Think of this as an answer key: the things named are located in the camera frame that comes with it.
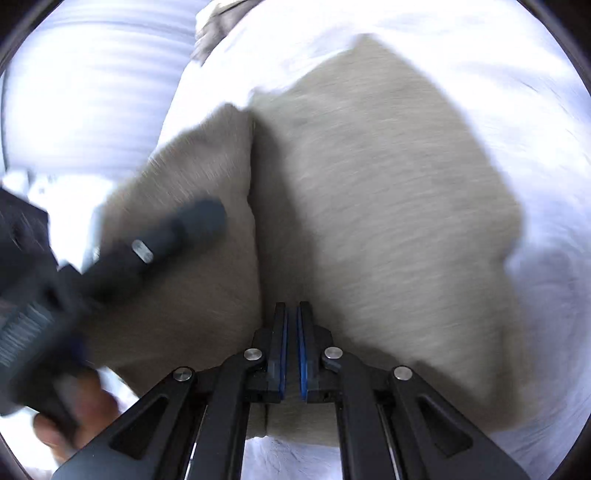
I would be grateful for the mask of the person's left hand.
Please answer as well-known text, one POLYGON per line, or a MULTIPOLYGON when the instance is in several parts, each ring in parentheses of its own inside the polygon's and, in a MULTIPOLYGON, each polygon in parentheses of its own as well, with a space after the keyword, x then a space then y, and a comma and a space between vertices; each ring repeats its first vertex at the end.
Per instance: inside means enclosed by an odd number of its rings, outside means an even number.
POLYGON ((51 450, 59 465, 69 460, 120 415, 116 399, 103 389, 98 372, 92 368, 86 368, 76 377, 71 391, 69 408, 77 424, 72 440, 64 438, 58 427, 41 414, 37 414, 32 423, 35 436, 51 450))

